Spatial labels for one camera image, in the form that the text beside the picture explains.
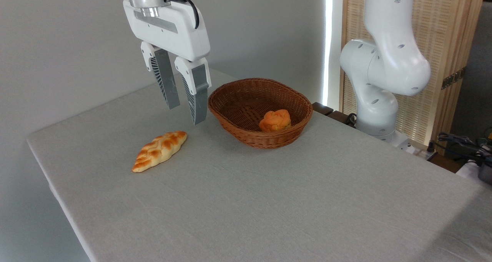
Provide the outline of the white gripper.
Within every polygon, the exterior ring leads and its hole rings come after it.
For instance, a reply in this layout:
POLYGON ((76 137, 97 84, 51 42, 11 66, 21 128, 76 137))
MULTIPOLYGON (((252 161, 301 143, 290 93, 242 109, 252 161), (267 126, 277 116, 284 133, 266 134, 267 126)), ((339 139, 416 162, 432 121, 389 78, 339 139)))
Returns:
POLYGON ((168 52, 179 56, 175 66, 182 76, 193 124, 206 120, 211 77, 204 57, 211 47, 201 13, 195 29, 193 9, 188 3, 171 2, 159 7, 158 17, 145 17, 127 0, 123 7, 132 32, 142 40, 146 67, 155 76, 169 109, 179 106, 180 101, 168 52))

